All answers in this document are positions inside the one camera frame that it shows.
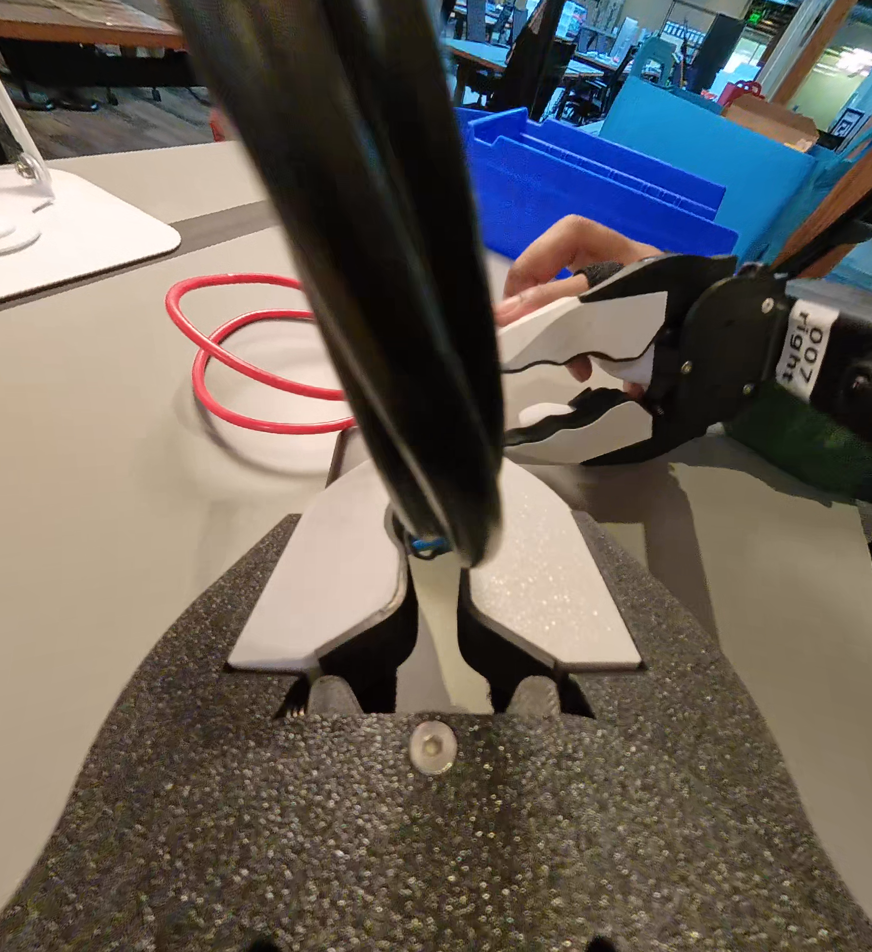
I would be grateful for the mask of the white stand base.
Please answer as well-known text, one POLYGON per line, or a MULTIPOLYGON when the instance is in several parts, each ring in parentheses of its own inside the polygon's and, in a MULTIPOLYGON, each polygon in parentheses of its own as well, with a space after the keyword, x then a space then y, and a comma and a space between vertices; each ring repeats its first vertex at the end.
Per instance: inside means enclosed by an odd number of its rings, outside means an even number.
POLYGON ((19 152, 0 165, 0 302, 176 250, 179 232, 84 178, 49 169, 0 79, 19 152))

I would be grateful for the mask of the person's right hand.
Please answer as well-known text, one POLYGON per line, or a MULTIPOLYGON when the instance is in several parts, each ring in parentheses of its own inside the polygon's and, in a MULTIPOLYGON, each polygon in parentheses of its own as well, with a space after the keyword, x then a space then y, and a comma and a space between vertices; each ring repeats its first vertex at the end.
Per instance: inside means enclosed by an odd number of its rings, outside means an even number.
POLYGON ((504 327, 554 301, 584 294, 588 273, 605 264, 626 267, 661 254, 597 221, 564 217, 512 262, 493 306, 494 322, 504 327))

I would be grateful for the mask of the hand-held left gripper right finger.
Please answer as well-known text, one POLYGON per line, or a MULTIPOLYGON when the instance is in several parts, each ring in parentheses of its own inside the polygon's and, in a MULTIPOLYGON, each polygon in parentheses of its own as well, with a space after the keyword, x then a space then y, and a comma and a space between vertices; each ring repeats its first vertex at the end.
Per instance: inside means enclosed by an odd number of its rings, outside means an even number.
POLYGON ((642 656, 570 506, 509 460, 499 488, 495 547, 460 579, 457 630, 466 663, 485 678, 640 667, 642 656))

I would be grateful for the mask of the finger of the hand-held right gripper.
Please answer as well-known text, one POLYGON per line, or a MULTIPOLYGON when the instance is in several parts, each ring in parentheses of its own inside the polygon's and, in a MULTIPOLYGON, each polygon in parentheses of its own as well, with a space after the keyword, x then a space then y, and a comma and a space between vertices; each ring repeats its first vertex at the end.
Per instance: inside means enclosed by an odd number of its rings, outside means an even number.
POLYGON ((628 387, 652 381, 655 342, 668 318, 668 292, 585 301, 570 287, 537 287, 496 306, 501 372, 538 365, 596 364, 628 387))
POLYGON ((519 411, 503 451, 521 465, 579 466, 649 440, 653 426, 652 414, 623 390, 587 388, 567 403, 519 411))

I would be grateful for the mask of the blue storage bin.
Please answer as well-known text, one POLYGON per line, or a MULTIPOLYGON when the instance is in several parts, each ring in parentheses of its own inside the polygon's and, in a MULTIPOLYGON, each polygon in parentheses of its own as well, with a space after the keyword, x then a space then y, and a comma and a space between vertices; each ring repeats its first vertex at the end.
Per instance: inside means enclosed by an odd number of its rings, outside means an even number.
POLYGON ((569 216, 661 251, 731 254, 738 233, 716 222, 723 185, 526 109, 455 115, 480 233, 509 259, 569 216))

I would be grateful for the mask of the light blue box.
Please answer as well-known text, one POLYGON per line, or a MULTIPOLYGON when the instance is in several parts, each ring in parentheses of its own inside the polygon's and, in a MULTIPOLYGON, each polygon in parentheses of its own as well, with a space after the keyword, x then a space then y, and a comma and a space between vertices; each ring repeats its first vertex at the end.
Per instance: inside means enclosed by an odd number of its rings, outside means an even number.
POLYGON ((792 235, 872 150, 872 124, 841 150, 774 142, 696 100, 628 79, 599 137, 722 185, 716 221, 737 233, 735 254, 778 260, 792 235))

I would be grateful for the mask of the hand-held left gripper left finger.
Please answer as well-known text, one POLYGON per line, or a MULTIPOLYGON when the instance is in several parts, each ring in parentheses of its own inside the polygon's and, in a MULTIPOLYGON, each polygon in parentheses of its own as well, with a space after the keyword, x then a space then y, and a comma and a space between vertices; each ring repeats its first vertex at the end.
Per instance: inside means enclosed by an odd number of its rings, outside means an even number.
POLYGON ((415 646, 415 592, 374 465, 300 517, 228 663, 248 671, 394 678, 415 646))

